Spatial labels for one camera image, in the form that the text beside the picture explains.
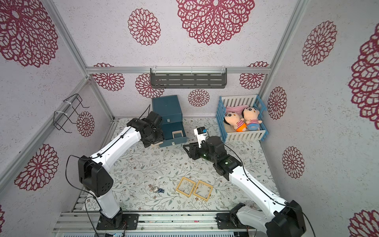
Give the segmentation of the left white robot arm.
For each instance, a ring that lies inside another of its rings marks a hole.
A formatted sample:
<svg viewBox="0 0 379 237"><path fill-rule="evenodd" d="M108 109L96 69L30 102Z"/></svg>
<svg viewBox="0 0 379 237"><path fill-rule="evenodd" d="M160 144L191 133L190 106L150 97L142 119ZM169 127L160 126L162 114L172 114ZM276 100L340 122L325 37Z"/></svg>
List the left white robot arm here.
<svg viewBox="0 0 379 237"><path fill-rule="evenodd" d="M104 148L90 157L78 158L79 181L85 192L93 198L100 207L98 230L133 230L123 220L123 211L116 201L112 187L113 178L110 176L114 163L134 144L142 142L145 148L158 144L164 140L160 128L162 117L151 111L145 118L133 118L127 123L123 131Z"/></svg>

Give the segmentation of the teal three-drawer cabinet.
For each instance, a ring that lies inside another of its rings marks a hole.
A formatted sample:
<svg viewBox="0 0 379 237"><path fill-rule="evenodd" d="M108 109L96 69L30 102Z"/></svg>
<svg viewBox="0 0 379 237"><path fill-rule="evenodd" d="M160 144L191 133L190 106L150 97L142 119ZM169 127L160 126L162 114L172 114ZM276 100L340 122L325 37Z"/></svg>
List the teal three-drawer cabinet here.
<svg viewBox="0 0 379 237"><path fill-rule="evenodd" d="M161 129L164 141L159 147L168 147L186 143L188 138L183 126L183 113L177 95L163 96L152 99L153 111L162 117ZM172 132L182 130L184 137L173 138Z"/></svg>

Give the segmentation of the large yellow wooden brooch box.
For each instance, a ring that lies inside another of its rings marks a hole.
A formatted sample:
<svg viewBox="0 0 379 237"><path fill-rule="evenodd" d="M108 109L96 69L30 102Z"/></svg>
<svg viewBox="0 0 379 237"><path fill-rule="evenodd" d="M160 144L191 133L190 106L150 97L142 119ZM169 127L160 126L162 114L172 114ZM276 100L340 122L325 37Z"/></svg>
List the large yellow wooden brooch box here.
<svg viewBox="0 0 379 237"><path fill-rule="evenodd" d="M196 182L194 182L194 181L192 181L186 177L182 177L182 179L180 180L180 182L176 188L176 191L189 198L191 196L195 186L196 186Z"/></svg>

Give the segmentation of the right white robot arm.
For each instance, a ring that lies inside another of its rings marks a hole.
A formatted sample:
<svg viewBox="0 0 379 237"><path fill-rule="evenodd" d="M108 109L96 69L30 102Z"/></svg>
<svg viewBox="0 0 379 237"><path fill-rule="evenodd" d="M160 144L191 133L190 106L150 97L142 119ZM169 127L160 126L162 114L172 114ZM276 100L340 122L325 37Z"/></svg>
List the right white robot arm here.
<svg viewBox="0 0 379 237"><path fill-rule="evenodd" d="M235 226L249 226L265 232L269 237L301 237L310 225L302 207L294 200L279 197L245 168L242 159L220 137L211 136L200 142L183 145L189 158L211 161L215 171L242 190L259 208L254 210L240 203L230 211Z"/></svg>

